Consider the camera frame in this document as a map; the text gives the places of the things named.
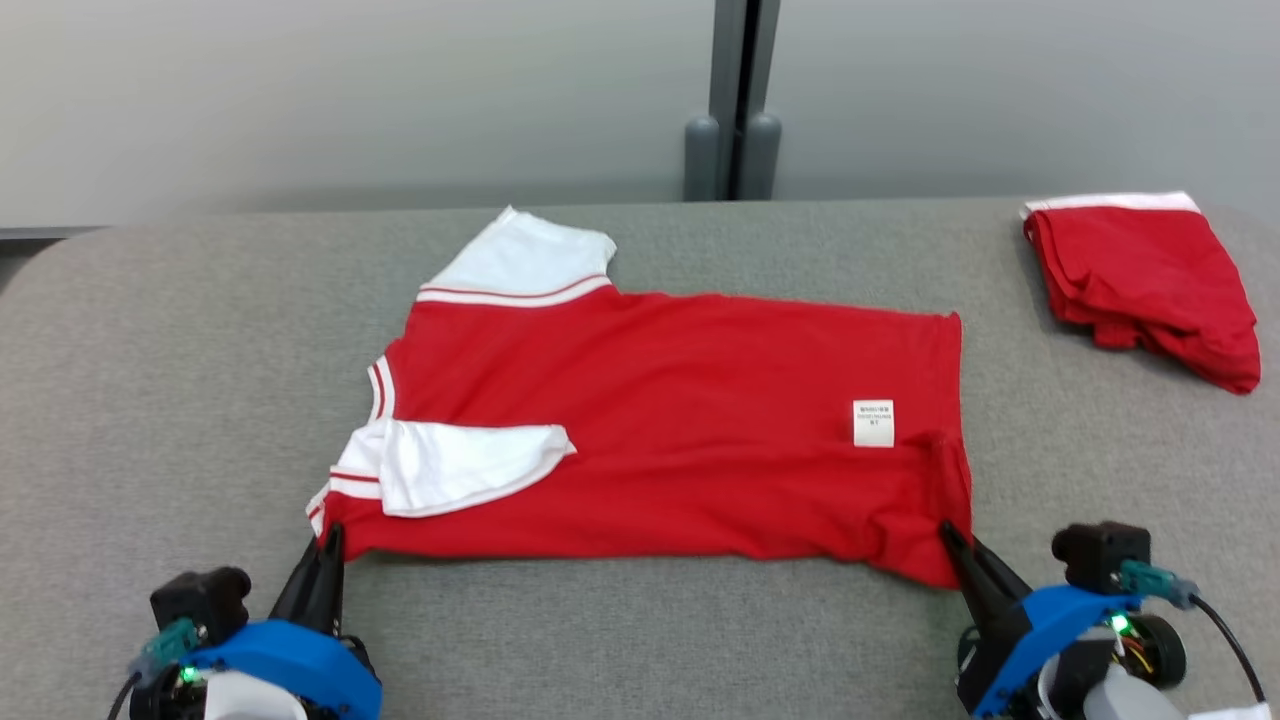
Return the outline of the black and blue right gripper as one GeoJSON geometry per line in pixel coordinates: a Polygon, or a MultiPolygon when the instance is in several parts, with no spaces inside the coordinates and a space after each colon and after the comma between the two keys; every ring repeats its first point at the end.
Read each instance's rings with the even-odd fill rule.
{"type": "Polygon", "coordinates": [[[972,626],[956,694],[973,719],[1180,719],[1166,697],[1187,678],[1181,637],[1143,594],[1032,588],[951,521],[940,538],[972,626]]]}

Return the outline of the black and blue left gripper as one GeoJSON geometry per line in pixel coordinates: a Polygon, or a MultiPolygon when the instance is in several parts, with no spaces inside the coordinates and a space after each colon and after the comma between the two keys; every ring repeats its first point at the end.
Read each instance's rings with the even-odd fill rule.
{"type": "Polygon", "coordinates": [[[380,679],[364,644],[342,635],[346,529],[312,537],[268,620],[215,643],[189,619],[163,628],[131,661],[132,719],[378,719],[380,679]],[[328,633],[305,626],[317,626],[328,633]]]}

